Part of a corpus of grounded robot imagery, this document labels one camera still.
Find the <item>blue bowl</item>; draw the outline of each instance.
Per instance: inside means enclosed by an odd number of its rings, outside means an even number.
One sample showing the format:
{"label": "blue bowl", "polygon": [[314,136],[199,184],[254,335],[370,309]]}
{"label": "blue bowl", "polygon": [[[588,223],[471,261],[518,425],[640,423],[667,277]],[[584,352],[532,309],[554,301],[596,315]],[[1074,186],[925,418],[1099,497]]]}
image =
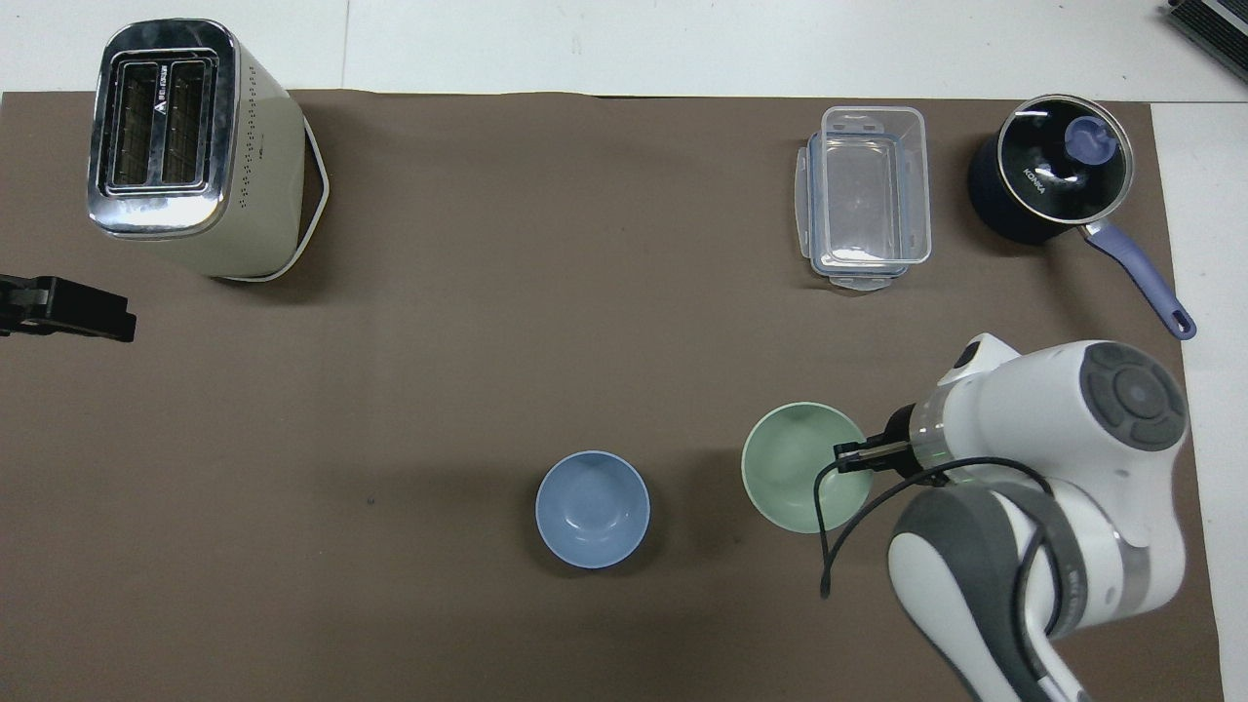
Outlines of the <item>blue bowl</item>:
{"label": "blue bowl", "polygon": [[605,451],[559,461],[538,488],[538,531],[555,556],[580,568],[628,557],[650,525],[650,495],[636,470]]}

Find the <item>bowl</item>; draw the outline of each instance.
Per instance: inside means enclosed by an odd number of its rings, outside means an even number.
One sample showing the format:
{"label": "bowl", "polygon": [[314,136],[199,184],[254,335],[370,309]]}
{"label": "bowl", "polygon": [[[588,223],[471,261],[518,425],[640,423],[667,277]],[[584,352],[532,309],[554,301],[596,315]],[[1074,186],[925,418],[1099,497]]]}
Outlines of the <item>bowl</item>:
{"label": "bowl", "polygon": [[[776,407],[754,425],[741,450],[741,481],[750,501],[773,523],[797,533],[816,533],[815,476],[836,456],[832,447],[862,441],[862,432],[841,412],[819,402]],[[871,492],[871,471],[832,472],[824,478],[824,526],[845,523]]]}
{"label": "bowl", "polygon": [[538,487],[538,532],[555,556],[580,568],[605,568],[641,543],[650,495],[628,461],[605,451],[563,458]]}

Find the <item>black cable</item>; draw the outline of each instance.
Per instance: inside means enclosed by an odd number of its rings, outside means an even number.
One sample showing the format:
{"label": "black cable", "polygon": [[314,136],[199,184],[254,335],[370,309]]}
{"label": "black cable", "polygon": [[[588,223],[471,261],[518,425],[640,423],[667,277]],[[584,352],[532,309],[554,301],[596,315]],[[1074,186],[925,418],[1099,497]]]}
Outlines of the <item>black cable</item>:
{"label": "black cable", "polygon": [[1045,495],[1048,495],[1050,497],[1053,496],[1052,486],[1048,485],[1048,481],[1045,480],[1045,476],[1040,475],[1040,471],[1025,463],[1020,463],[1018,461],[1015,461],[1012,458],[1001,458],[997,456],[957,458],[956,461],[948,461],[947,463],[941,463],[934,468],[927,468],[925,471],[917,472],[907,477],[906,480],[894,485],[889,490],[881,492],[879,497],[872,500],[866,507],[859,510],[852,517],[850,517],[847,522],[845,522],[845,528],[841,530],[840,536],[836,537],[836,543],[832,545],[831,550],[827,548],[827,530],[824,527],[824,508],[819,503],[819,487],[824,482],[824,478],[827,476],[827,473],[839,468],[841,466],[841,462],[834,461],[824,470],[819,471],[819,475],[815,476],[815,517],[819,520],[819,540],[824,551],[824,572],[822,577],[819,581],[819,596],[822,597],[824,600],[827,600],[827,596],[832,588],[832,562],[836,560],[836,555],[840,552],[841,546],[845,543],[845,538],[849,537],[849,535],[857,527],[857,525],[867,515],[875,511],[876,507],[885,503],[891,497],[895,497],[902,490],[912,485],[916,485],[919,482],[922,482],[932,476],[943,475],[955,468],[962,468],[966,466],[983,466],[983,465],[1003,466],[1026,473],[1027,477],[1033,480],[1036,485],[1038,485],[1040,488],[1045,491]]}
{"label": "black cable", "polygon": [[[1031,538],[1027,540],[1027,548],[1023,550],[1022,560],[1018,562],[1018,568],[1015,571],[1015,583],[1013,592],[1010,598],[1010,613],[1013,620],[1013,635],[1015,646],[1018,647],[1020,653],[1022,653],[1023,662],[1027,665],[1027,670],[1031,671],[1032,677],[1037,681],[1045,678],[1048,671],[1045,670],[1043,663],[1040,662],[1040,657],[1036,656],[1036,650],[1031,646],[1031,641],[1027,638],[1027,611],[1023,608],[1022,600],[1027,593],[1027,578],[1031,575],[1031,566],[1036,562],[1036,553],[1046,543],[1045,532],[1036,525],[1036,531],[1031,532]],[[1060,610],[1055,602],[1053,611]]]}
{"label": "black cable", "polygon": [[[1036,523],[1036,530],[1040,531],[1043,525]],[[1040,542],[1041,546],[1050,546],[1045,550],[1046,560],[1048,561],[1048,571],[1053,573],[1053,611],[1048,615],[1048,622],[1045,623],[1045,636],[1051,636],[1053,630],[1057,628],[1057,621],[1062,616],[1062,607],[1066,602],[1066,588],[1067,585],[1062,582],[1061,568],[1057,567],[1057,555],[1053,553],[1051,542],[1048,541],[1048,535],[1046,533]]]}

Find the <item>robot control button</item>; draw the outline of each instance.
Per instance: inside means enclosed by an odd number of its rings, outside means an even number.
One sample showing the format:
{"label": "robot control button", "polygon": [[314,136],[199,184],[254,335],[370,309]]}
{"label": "robot control button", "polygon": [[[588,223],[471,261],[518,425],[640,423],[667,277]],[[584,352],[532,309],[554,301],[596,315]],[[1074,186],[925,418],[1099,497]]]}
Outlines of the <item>robot control button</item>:
{"label": "robot control button", "polygon": [[1096,405],[1101,417],[1112,426],[1121,426],[1127,418],[1127,412],[1122,408],[1122,402],[1114,393],[1109,378],[1102,373],[1087,376],[1087,388],[1091,391],[1092,403]]}
{"label": "robot control button", "polygon": [[1183,436],[1183,420],[1174,415],[1166,415],[1154,422],[1136,422],[1131,427],[1131,438],[1139,443],[1156,446],[1157,450],[1168,448]]}
{"label": "robot control button", "polygon": [[1107,368],[1117,368],[1119,366],[1129,365],[1142,365],[1148,362],[1148,357],[1136,351],[1126,344],[1117,344],[1113,341],[1097,344],[1088,349],[1088,355],[1092,360]]}
{"label": "robot control button", "polygon": [[1128,412],[1142,420],[1159,417],[1169,405],[1157,377],[1138,367],[1123,368],[1113,376],[1113,393]]}
{"label": "robot control button", "polygon": [[1166,398],[1169,402],[1169,408],[1178,412],[1179,416],[1186,417],[1187,402],[1183,400],[1183,393],[1178,391],[1178,386],[1174,385],[1174,378],[1166,372],[1166,368],[1157,363],[1153,363],[1152,371],[1157,382],[1162,383],[1162,387],[1166,388]]}

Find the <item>black device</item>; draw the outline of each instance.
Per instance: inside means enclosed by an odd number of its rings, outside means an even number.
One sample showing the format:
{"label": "black device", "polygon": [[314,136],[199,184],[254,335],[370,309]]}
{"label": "black device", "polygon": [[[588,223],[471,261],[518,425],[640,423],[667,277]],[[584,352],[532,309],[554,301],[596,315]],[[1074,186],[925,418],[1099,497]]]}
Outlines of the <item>black device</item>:
{"label": "black device", "polygon": [[1166,16],[1192,42],[1248,81],[1248,1],[1169,0]]}
{"label": "black device", "polygon": [[129,344],[136,319],[120,295],[62,277],[0,275],[0,336],[62,331]]}

